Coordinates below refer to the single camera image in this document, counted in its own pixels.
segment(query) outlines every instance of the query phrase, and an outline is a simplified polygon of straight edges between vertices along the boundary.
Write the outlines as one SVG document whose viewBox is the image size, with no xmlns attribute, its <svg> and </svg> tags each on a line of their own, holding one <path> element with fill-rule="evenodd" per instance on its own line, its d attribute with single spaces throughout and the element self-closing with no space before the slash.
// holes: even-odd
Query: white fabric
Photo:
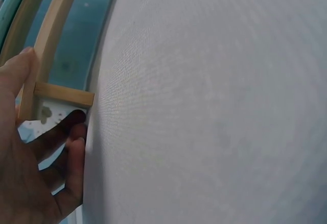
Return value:
<svg viewBox="0 0 327 224">
<path fill-rule="evenodd" d="M 327 222 L 327 0 L 116 0 L 109 20 L 86 223 Z"/>
</svg>

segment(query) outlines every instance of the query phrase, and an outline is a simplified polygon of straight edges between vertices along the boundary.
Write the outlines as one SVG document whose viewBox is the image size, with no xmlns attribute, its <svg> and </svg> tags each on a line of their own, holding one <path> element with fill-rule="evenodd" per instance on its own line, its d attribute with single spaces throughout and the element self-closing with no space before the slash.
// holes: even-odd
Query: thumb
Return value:
<svg viewBox="0 0 327 224">
<path fill-rule="evenodd" d="M 33 61 L 37 60 L 34 49 L 28 47 L 18 56 L 9 59 L 0 68 L 0 88 L 18 95 L 22 85 L 32 70 Z"/>
</svg>

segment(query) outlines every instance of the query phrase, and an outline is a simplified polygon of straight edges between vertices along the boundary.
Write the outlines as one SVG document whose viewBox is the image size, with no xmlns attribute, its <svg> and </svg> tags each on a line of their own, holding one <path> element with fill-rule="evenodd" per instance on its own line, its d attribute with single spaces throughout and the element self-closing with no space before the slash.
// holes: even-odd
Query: fingernail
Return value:
<svg viewBox="0 0 327 224">
<path fill-rule="evenodd" d="M 82 141 L 85 143 L 85 139 L 83 137 L 78 138 L 78 140 Z"/>
<path fill-rule="evenodd" d="M 32 48 L 31 47 L 26 47 L 25 49 L 23 49 L 20 53 L 27 53 L 31 50 Z"/>
</svg>

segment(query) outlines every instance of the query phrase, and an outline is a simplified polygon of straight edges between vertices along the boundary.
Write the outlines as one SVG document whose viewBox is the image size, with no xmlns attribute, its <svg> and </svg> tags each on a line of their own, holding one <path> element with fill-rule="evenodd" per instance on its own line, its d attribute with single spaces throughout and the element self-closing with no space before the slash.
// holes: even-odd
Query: hand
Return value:
<svg viewBox="0 0 327 224">
<path fill-rule="evenodd" d="M 76 110 L 50 131 L 25 144 L 17 126 L 15 98 L 36 61 L 32 48 L 0 68 L 0 223 L 59 223 L 82 203 L 86 126 Z M 38 163 L 64 141 L 47 169 Z M 65 188 L 51 192 L 65 182 Z"/>
</svg>

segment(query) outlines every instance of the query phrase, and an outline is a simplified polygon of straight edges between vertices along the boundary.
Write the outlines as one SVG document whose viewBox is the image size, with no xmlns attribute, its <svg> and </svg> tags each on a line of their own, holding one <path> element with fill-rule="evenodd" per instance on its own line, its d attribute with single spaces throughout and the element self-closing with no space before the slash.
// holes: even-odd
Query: wooden slat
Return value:
<svg viewBox="0 0 327 224">
<path fill-rule="evenodd" d="M 22 0 L 7 33 L 0 54 L 0 66 L 22 50 L 41 2 L 42 0 Z"/>
<path fill-rule="evenodd" d="M 73 104 L 81 108 L 91 107 L 94 100 L 93 93 L 43 82 L 36 82 L 34 94 Z"/>
<path fill-rule="evenodd" d="M 38 117 L 37 111 L 41 107 L 41 102 L 33 94 L 35 82 L 46 82 L 49 78 L 61 32 L 73 1 L 52 0 L 49 6 L 34 46 L 39 68 L 36 75 L 24 84 L 18 115 L 20 119 L 35 120 Z"/>
</svg>

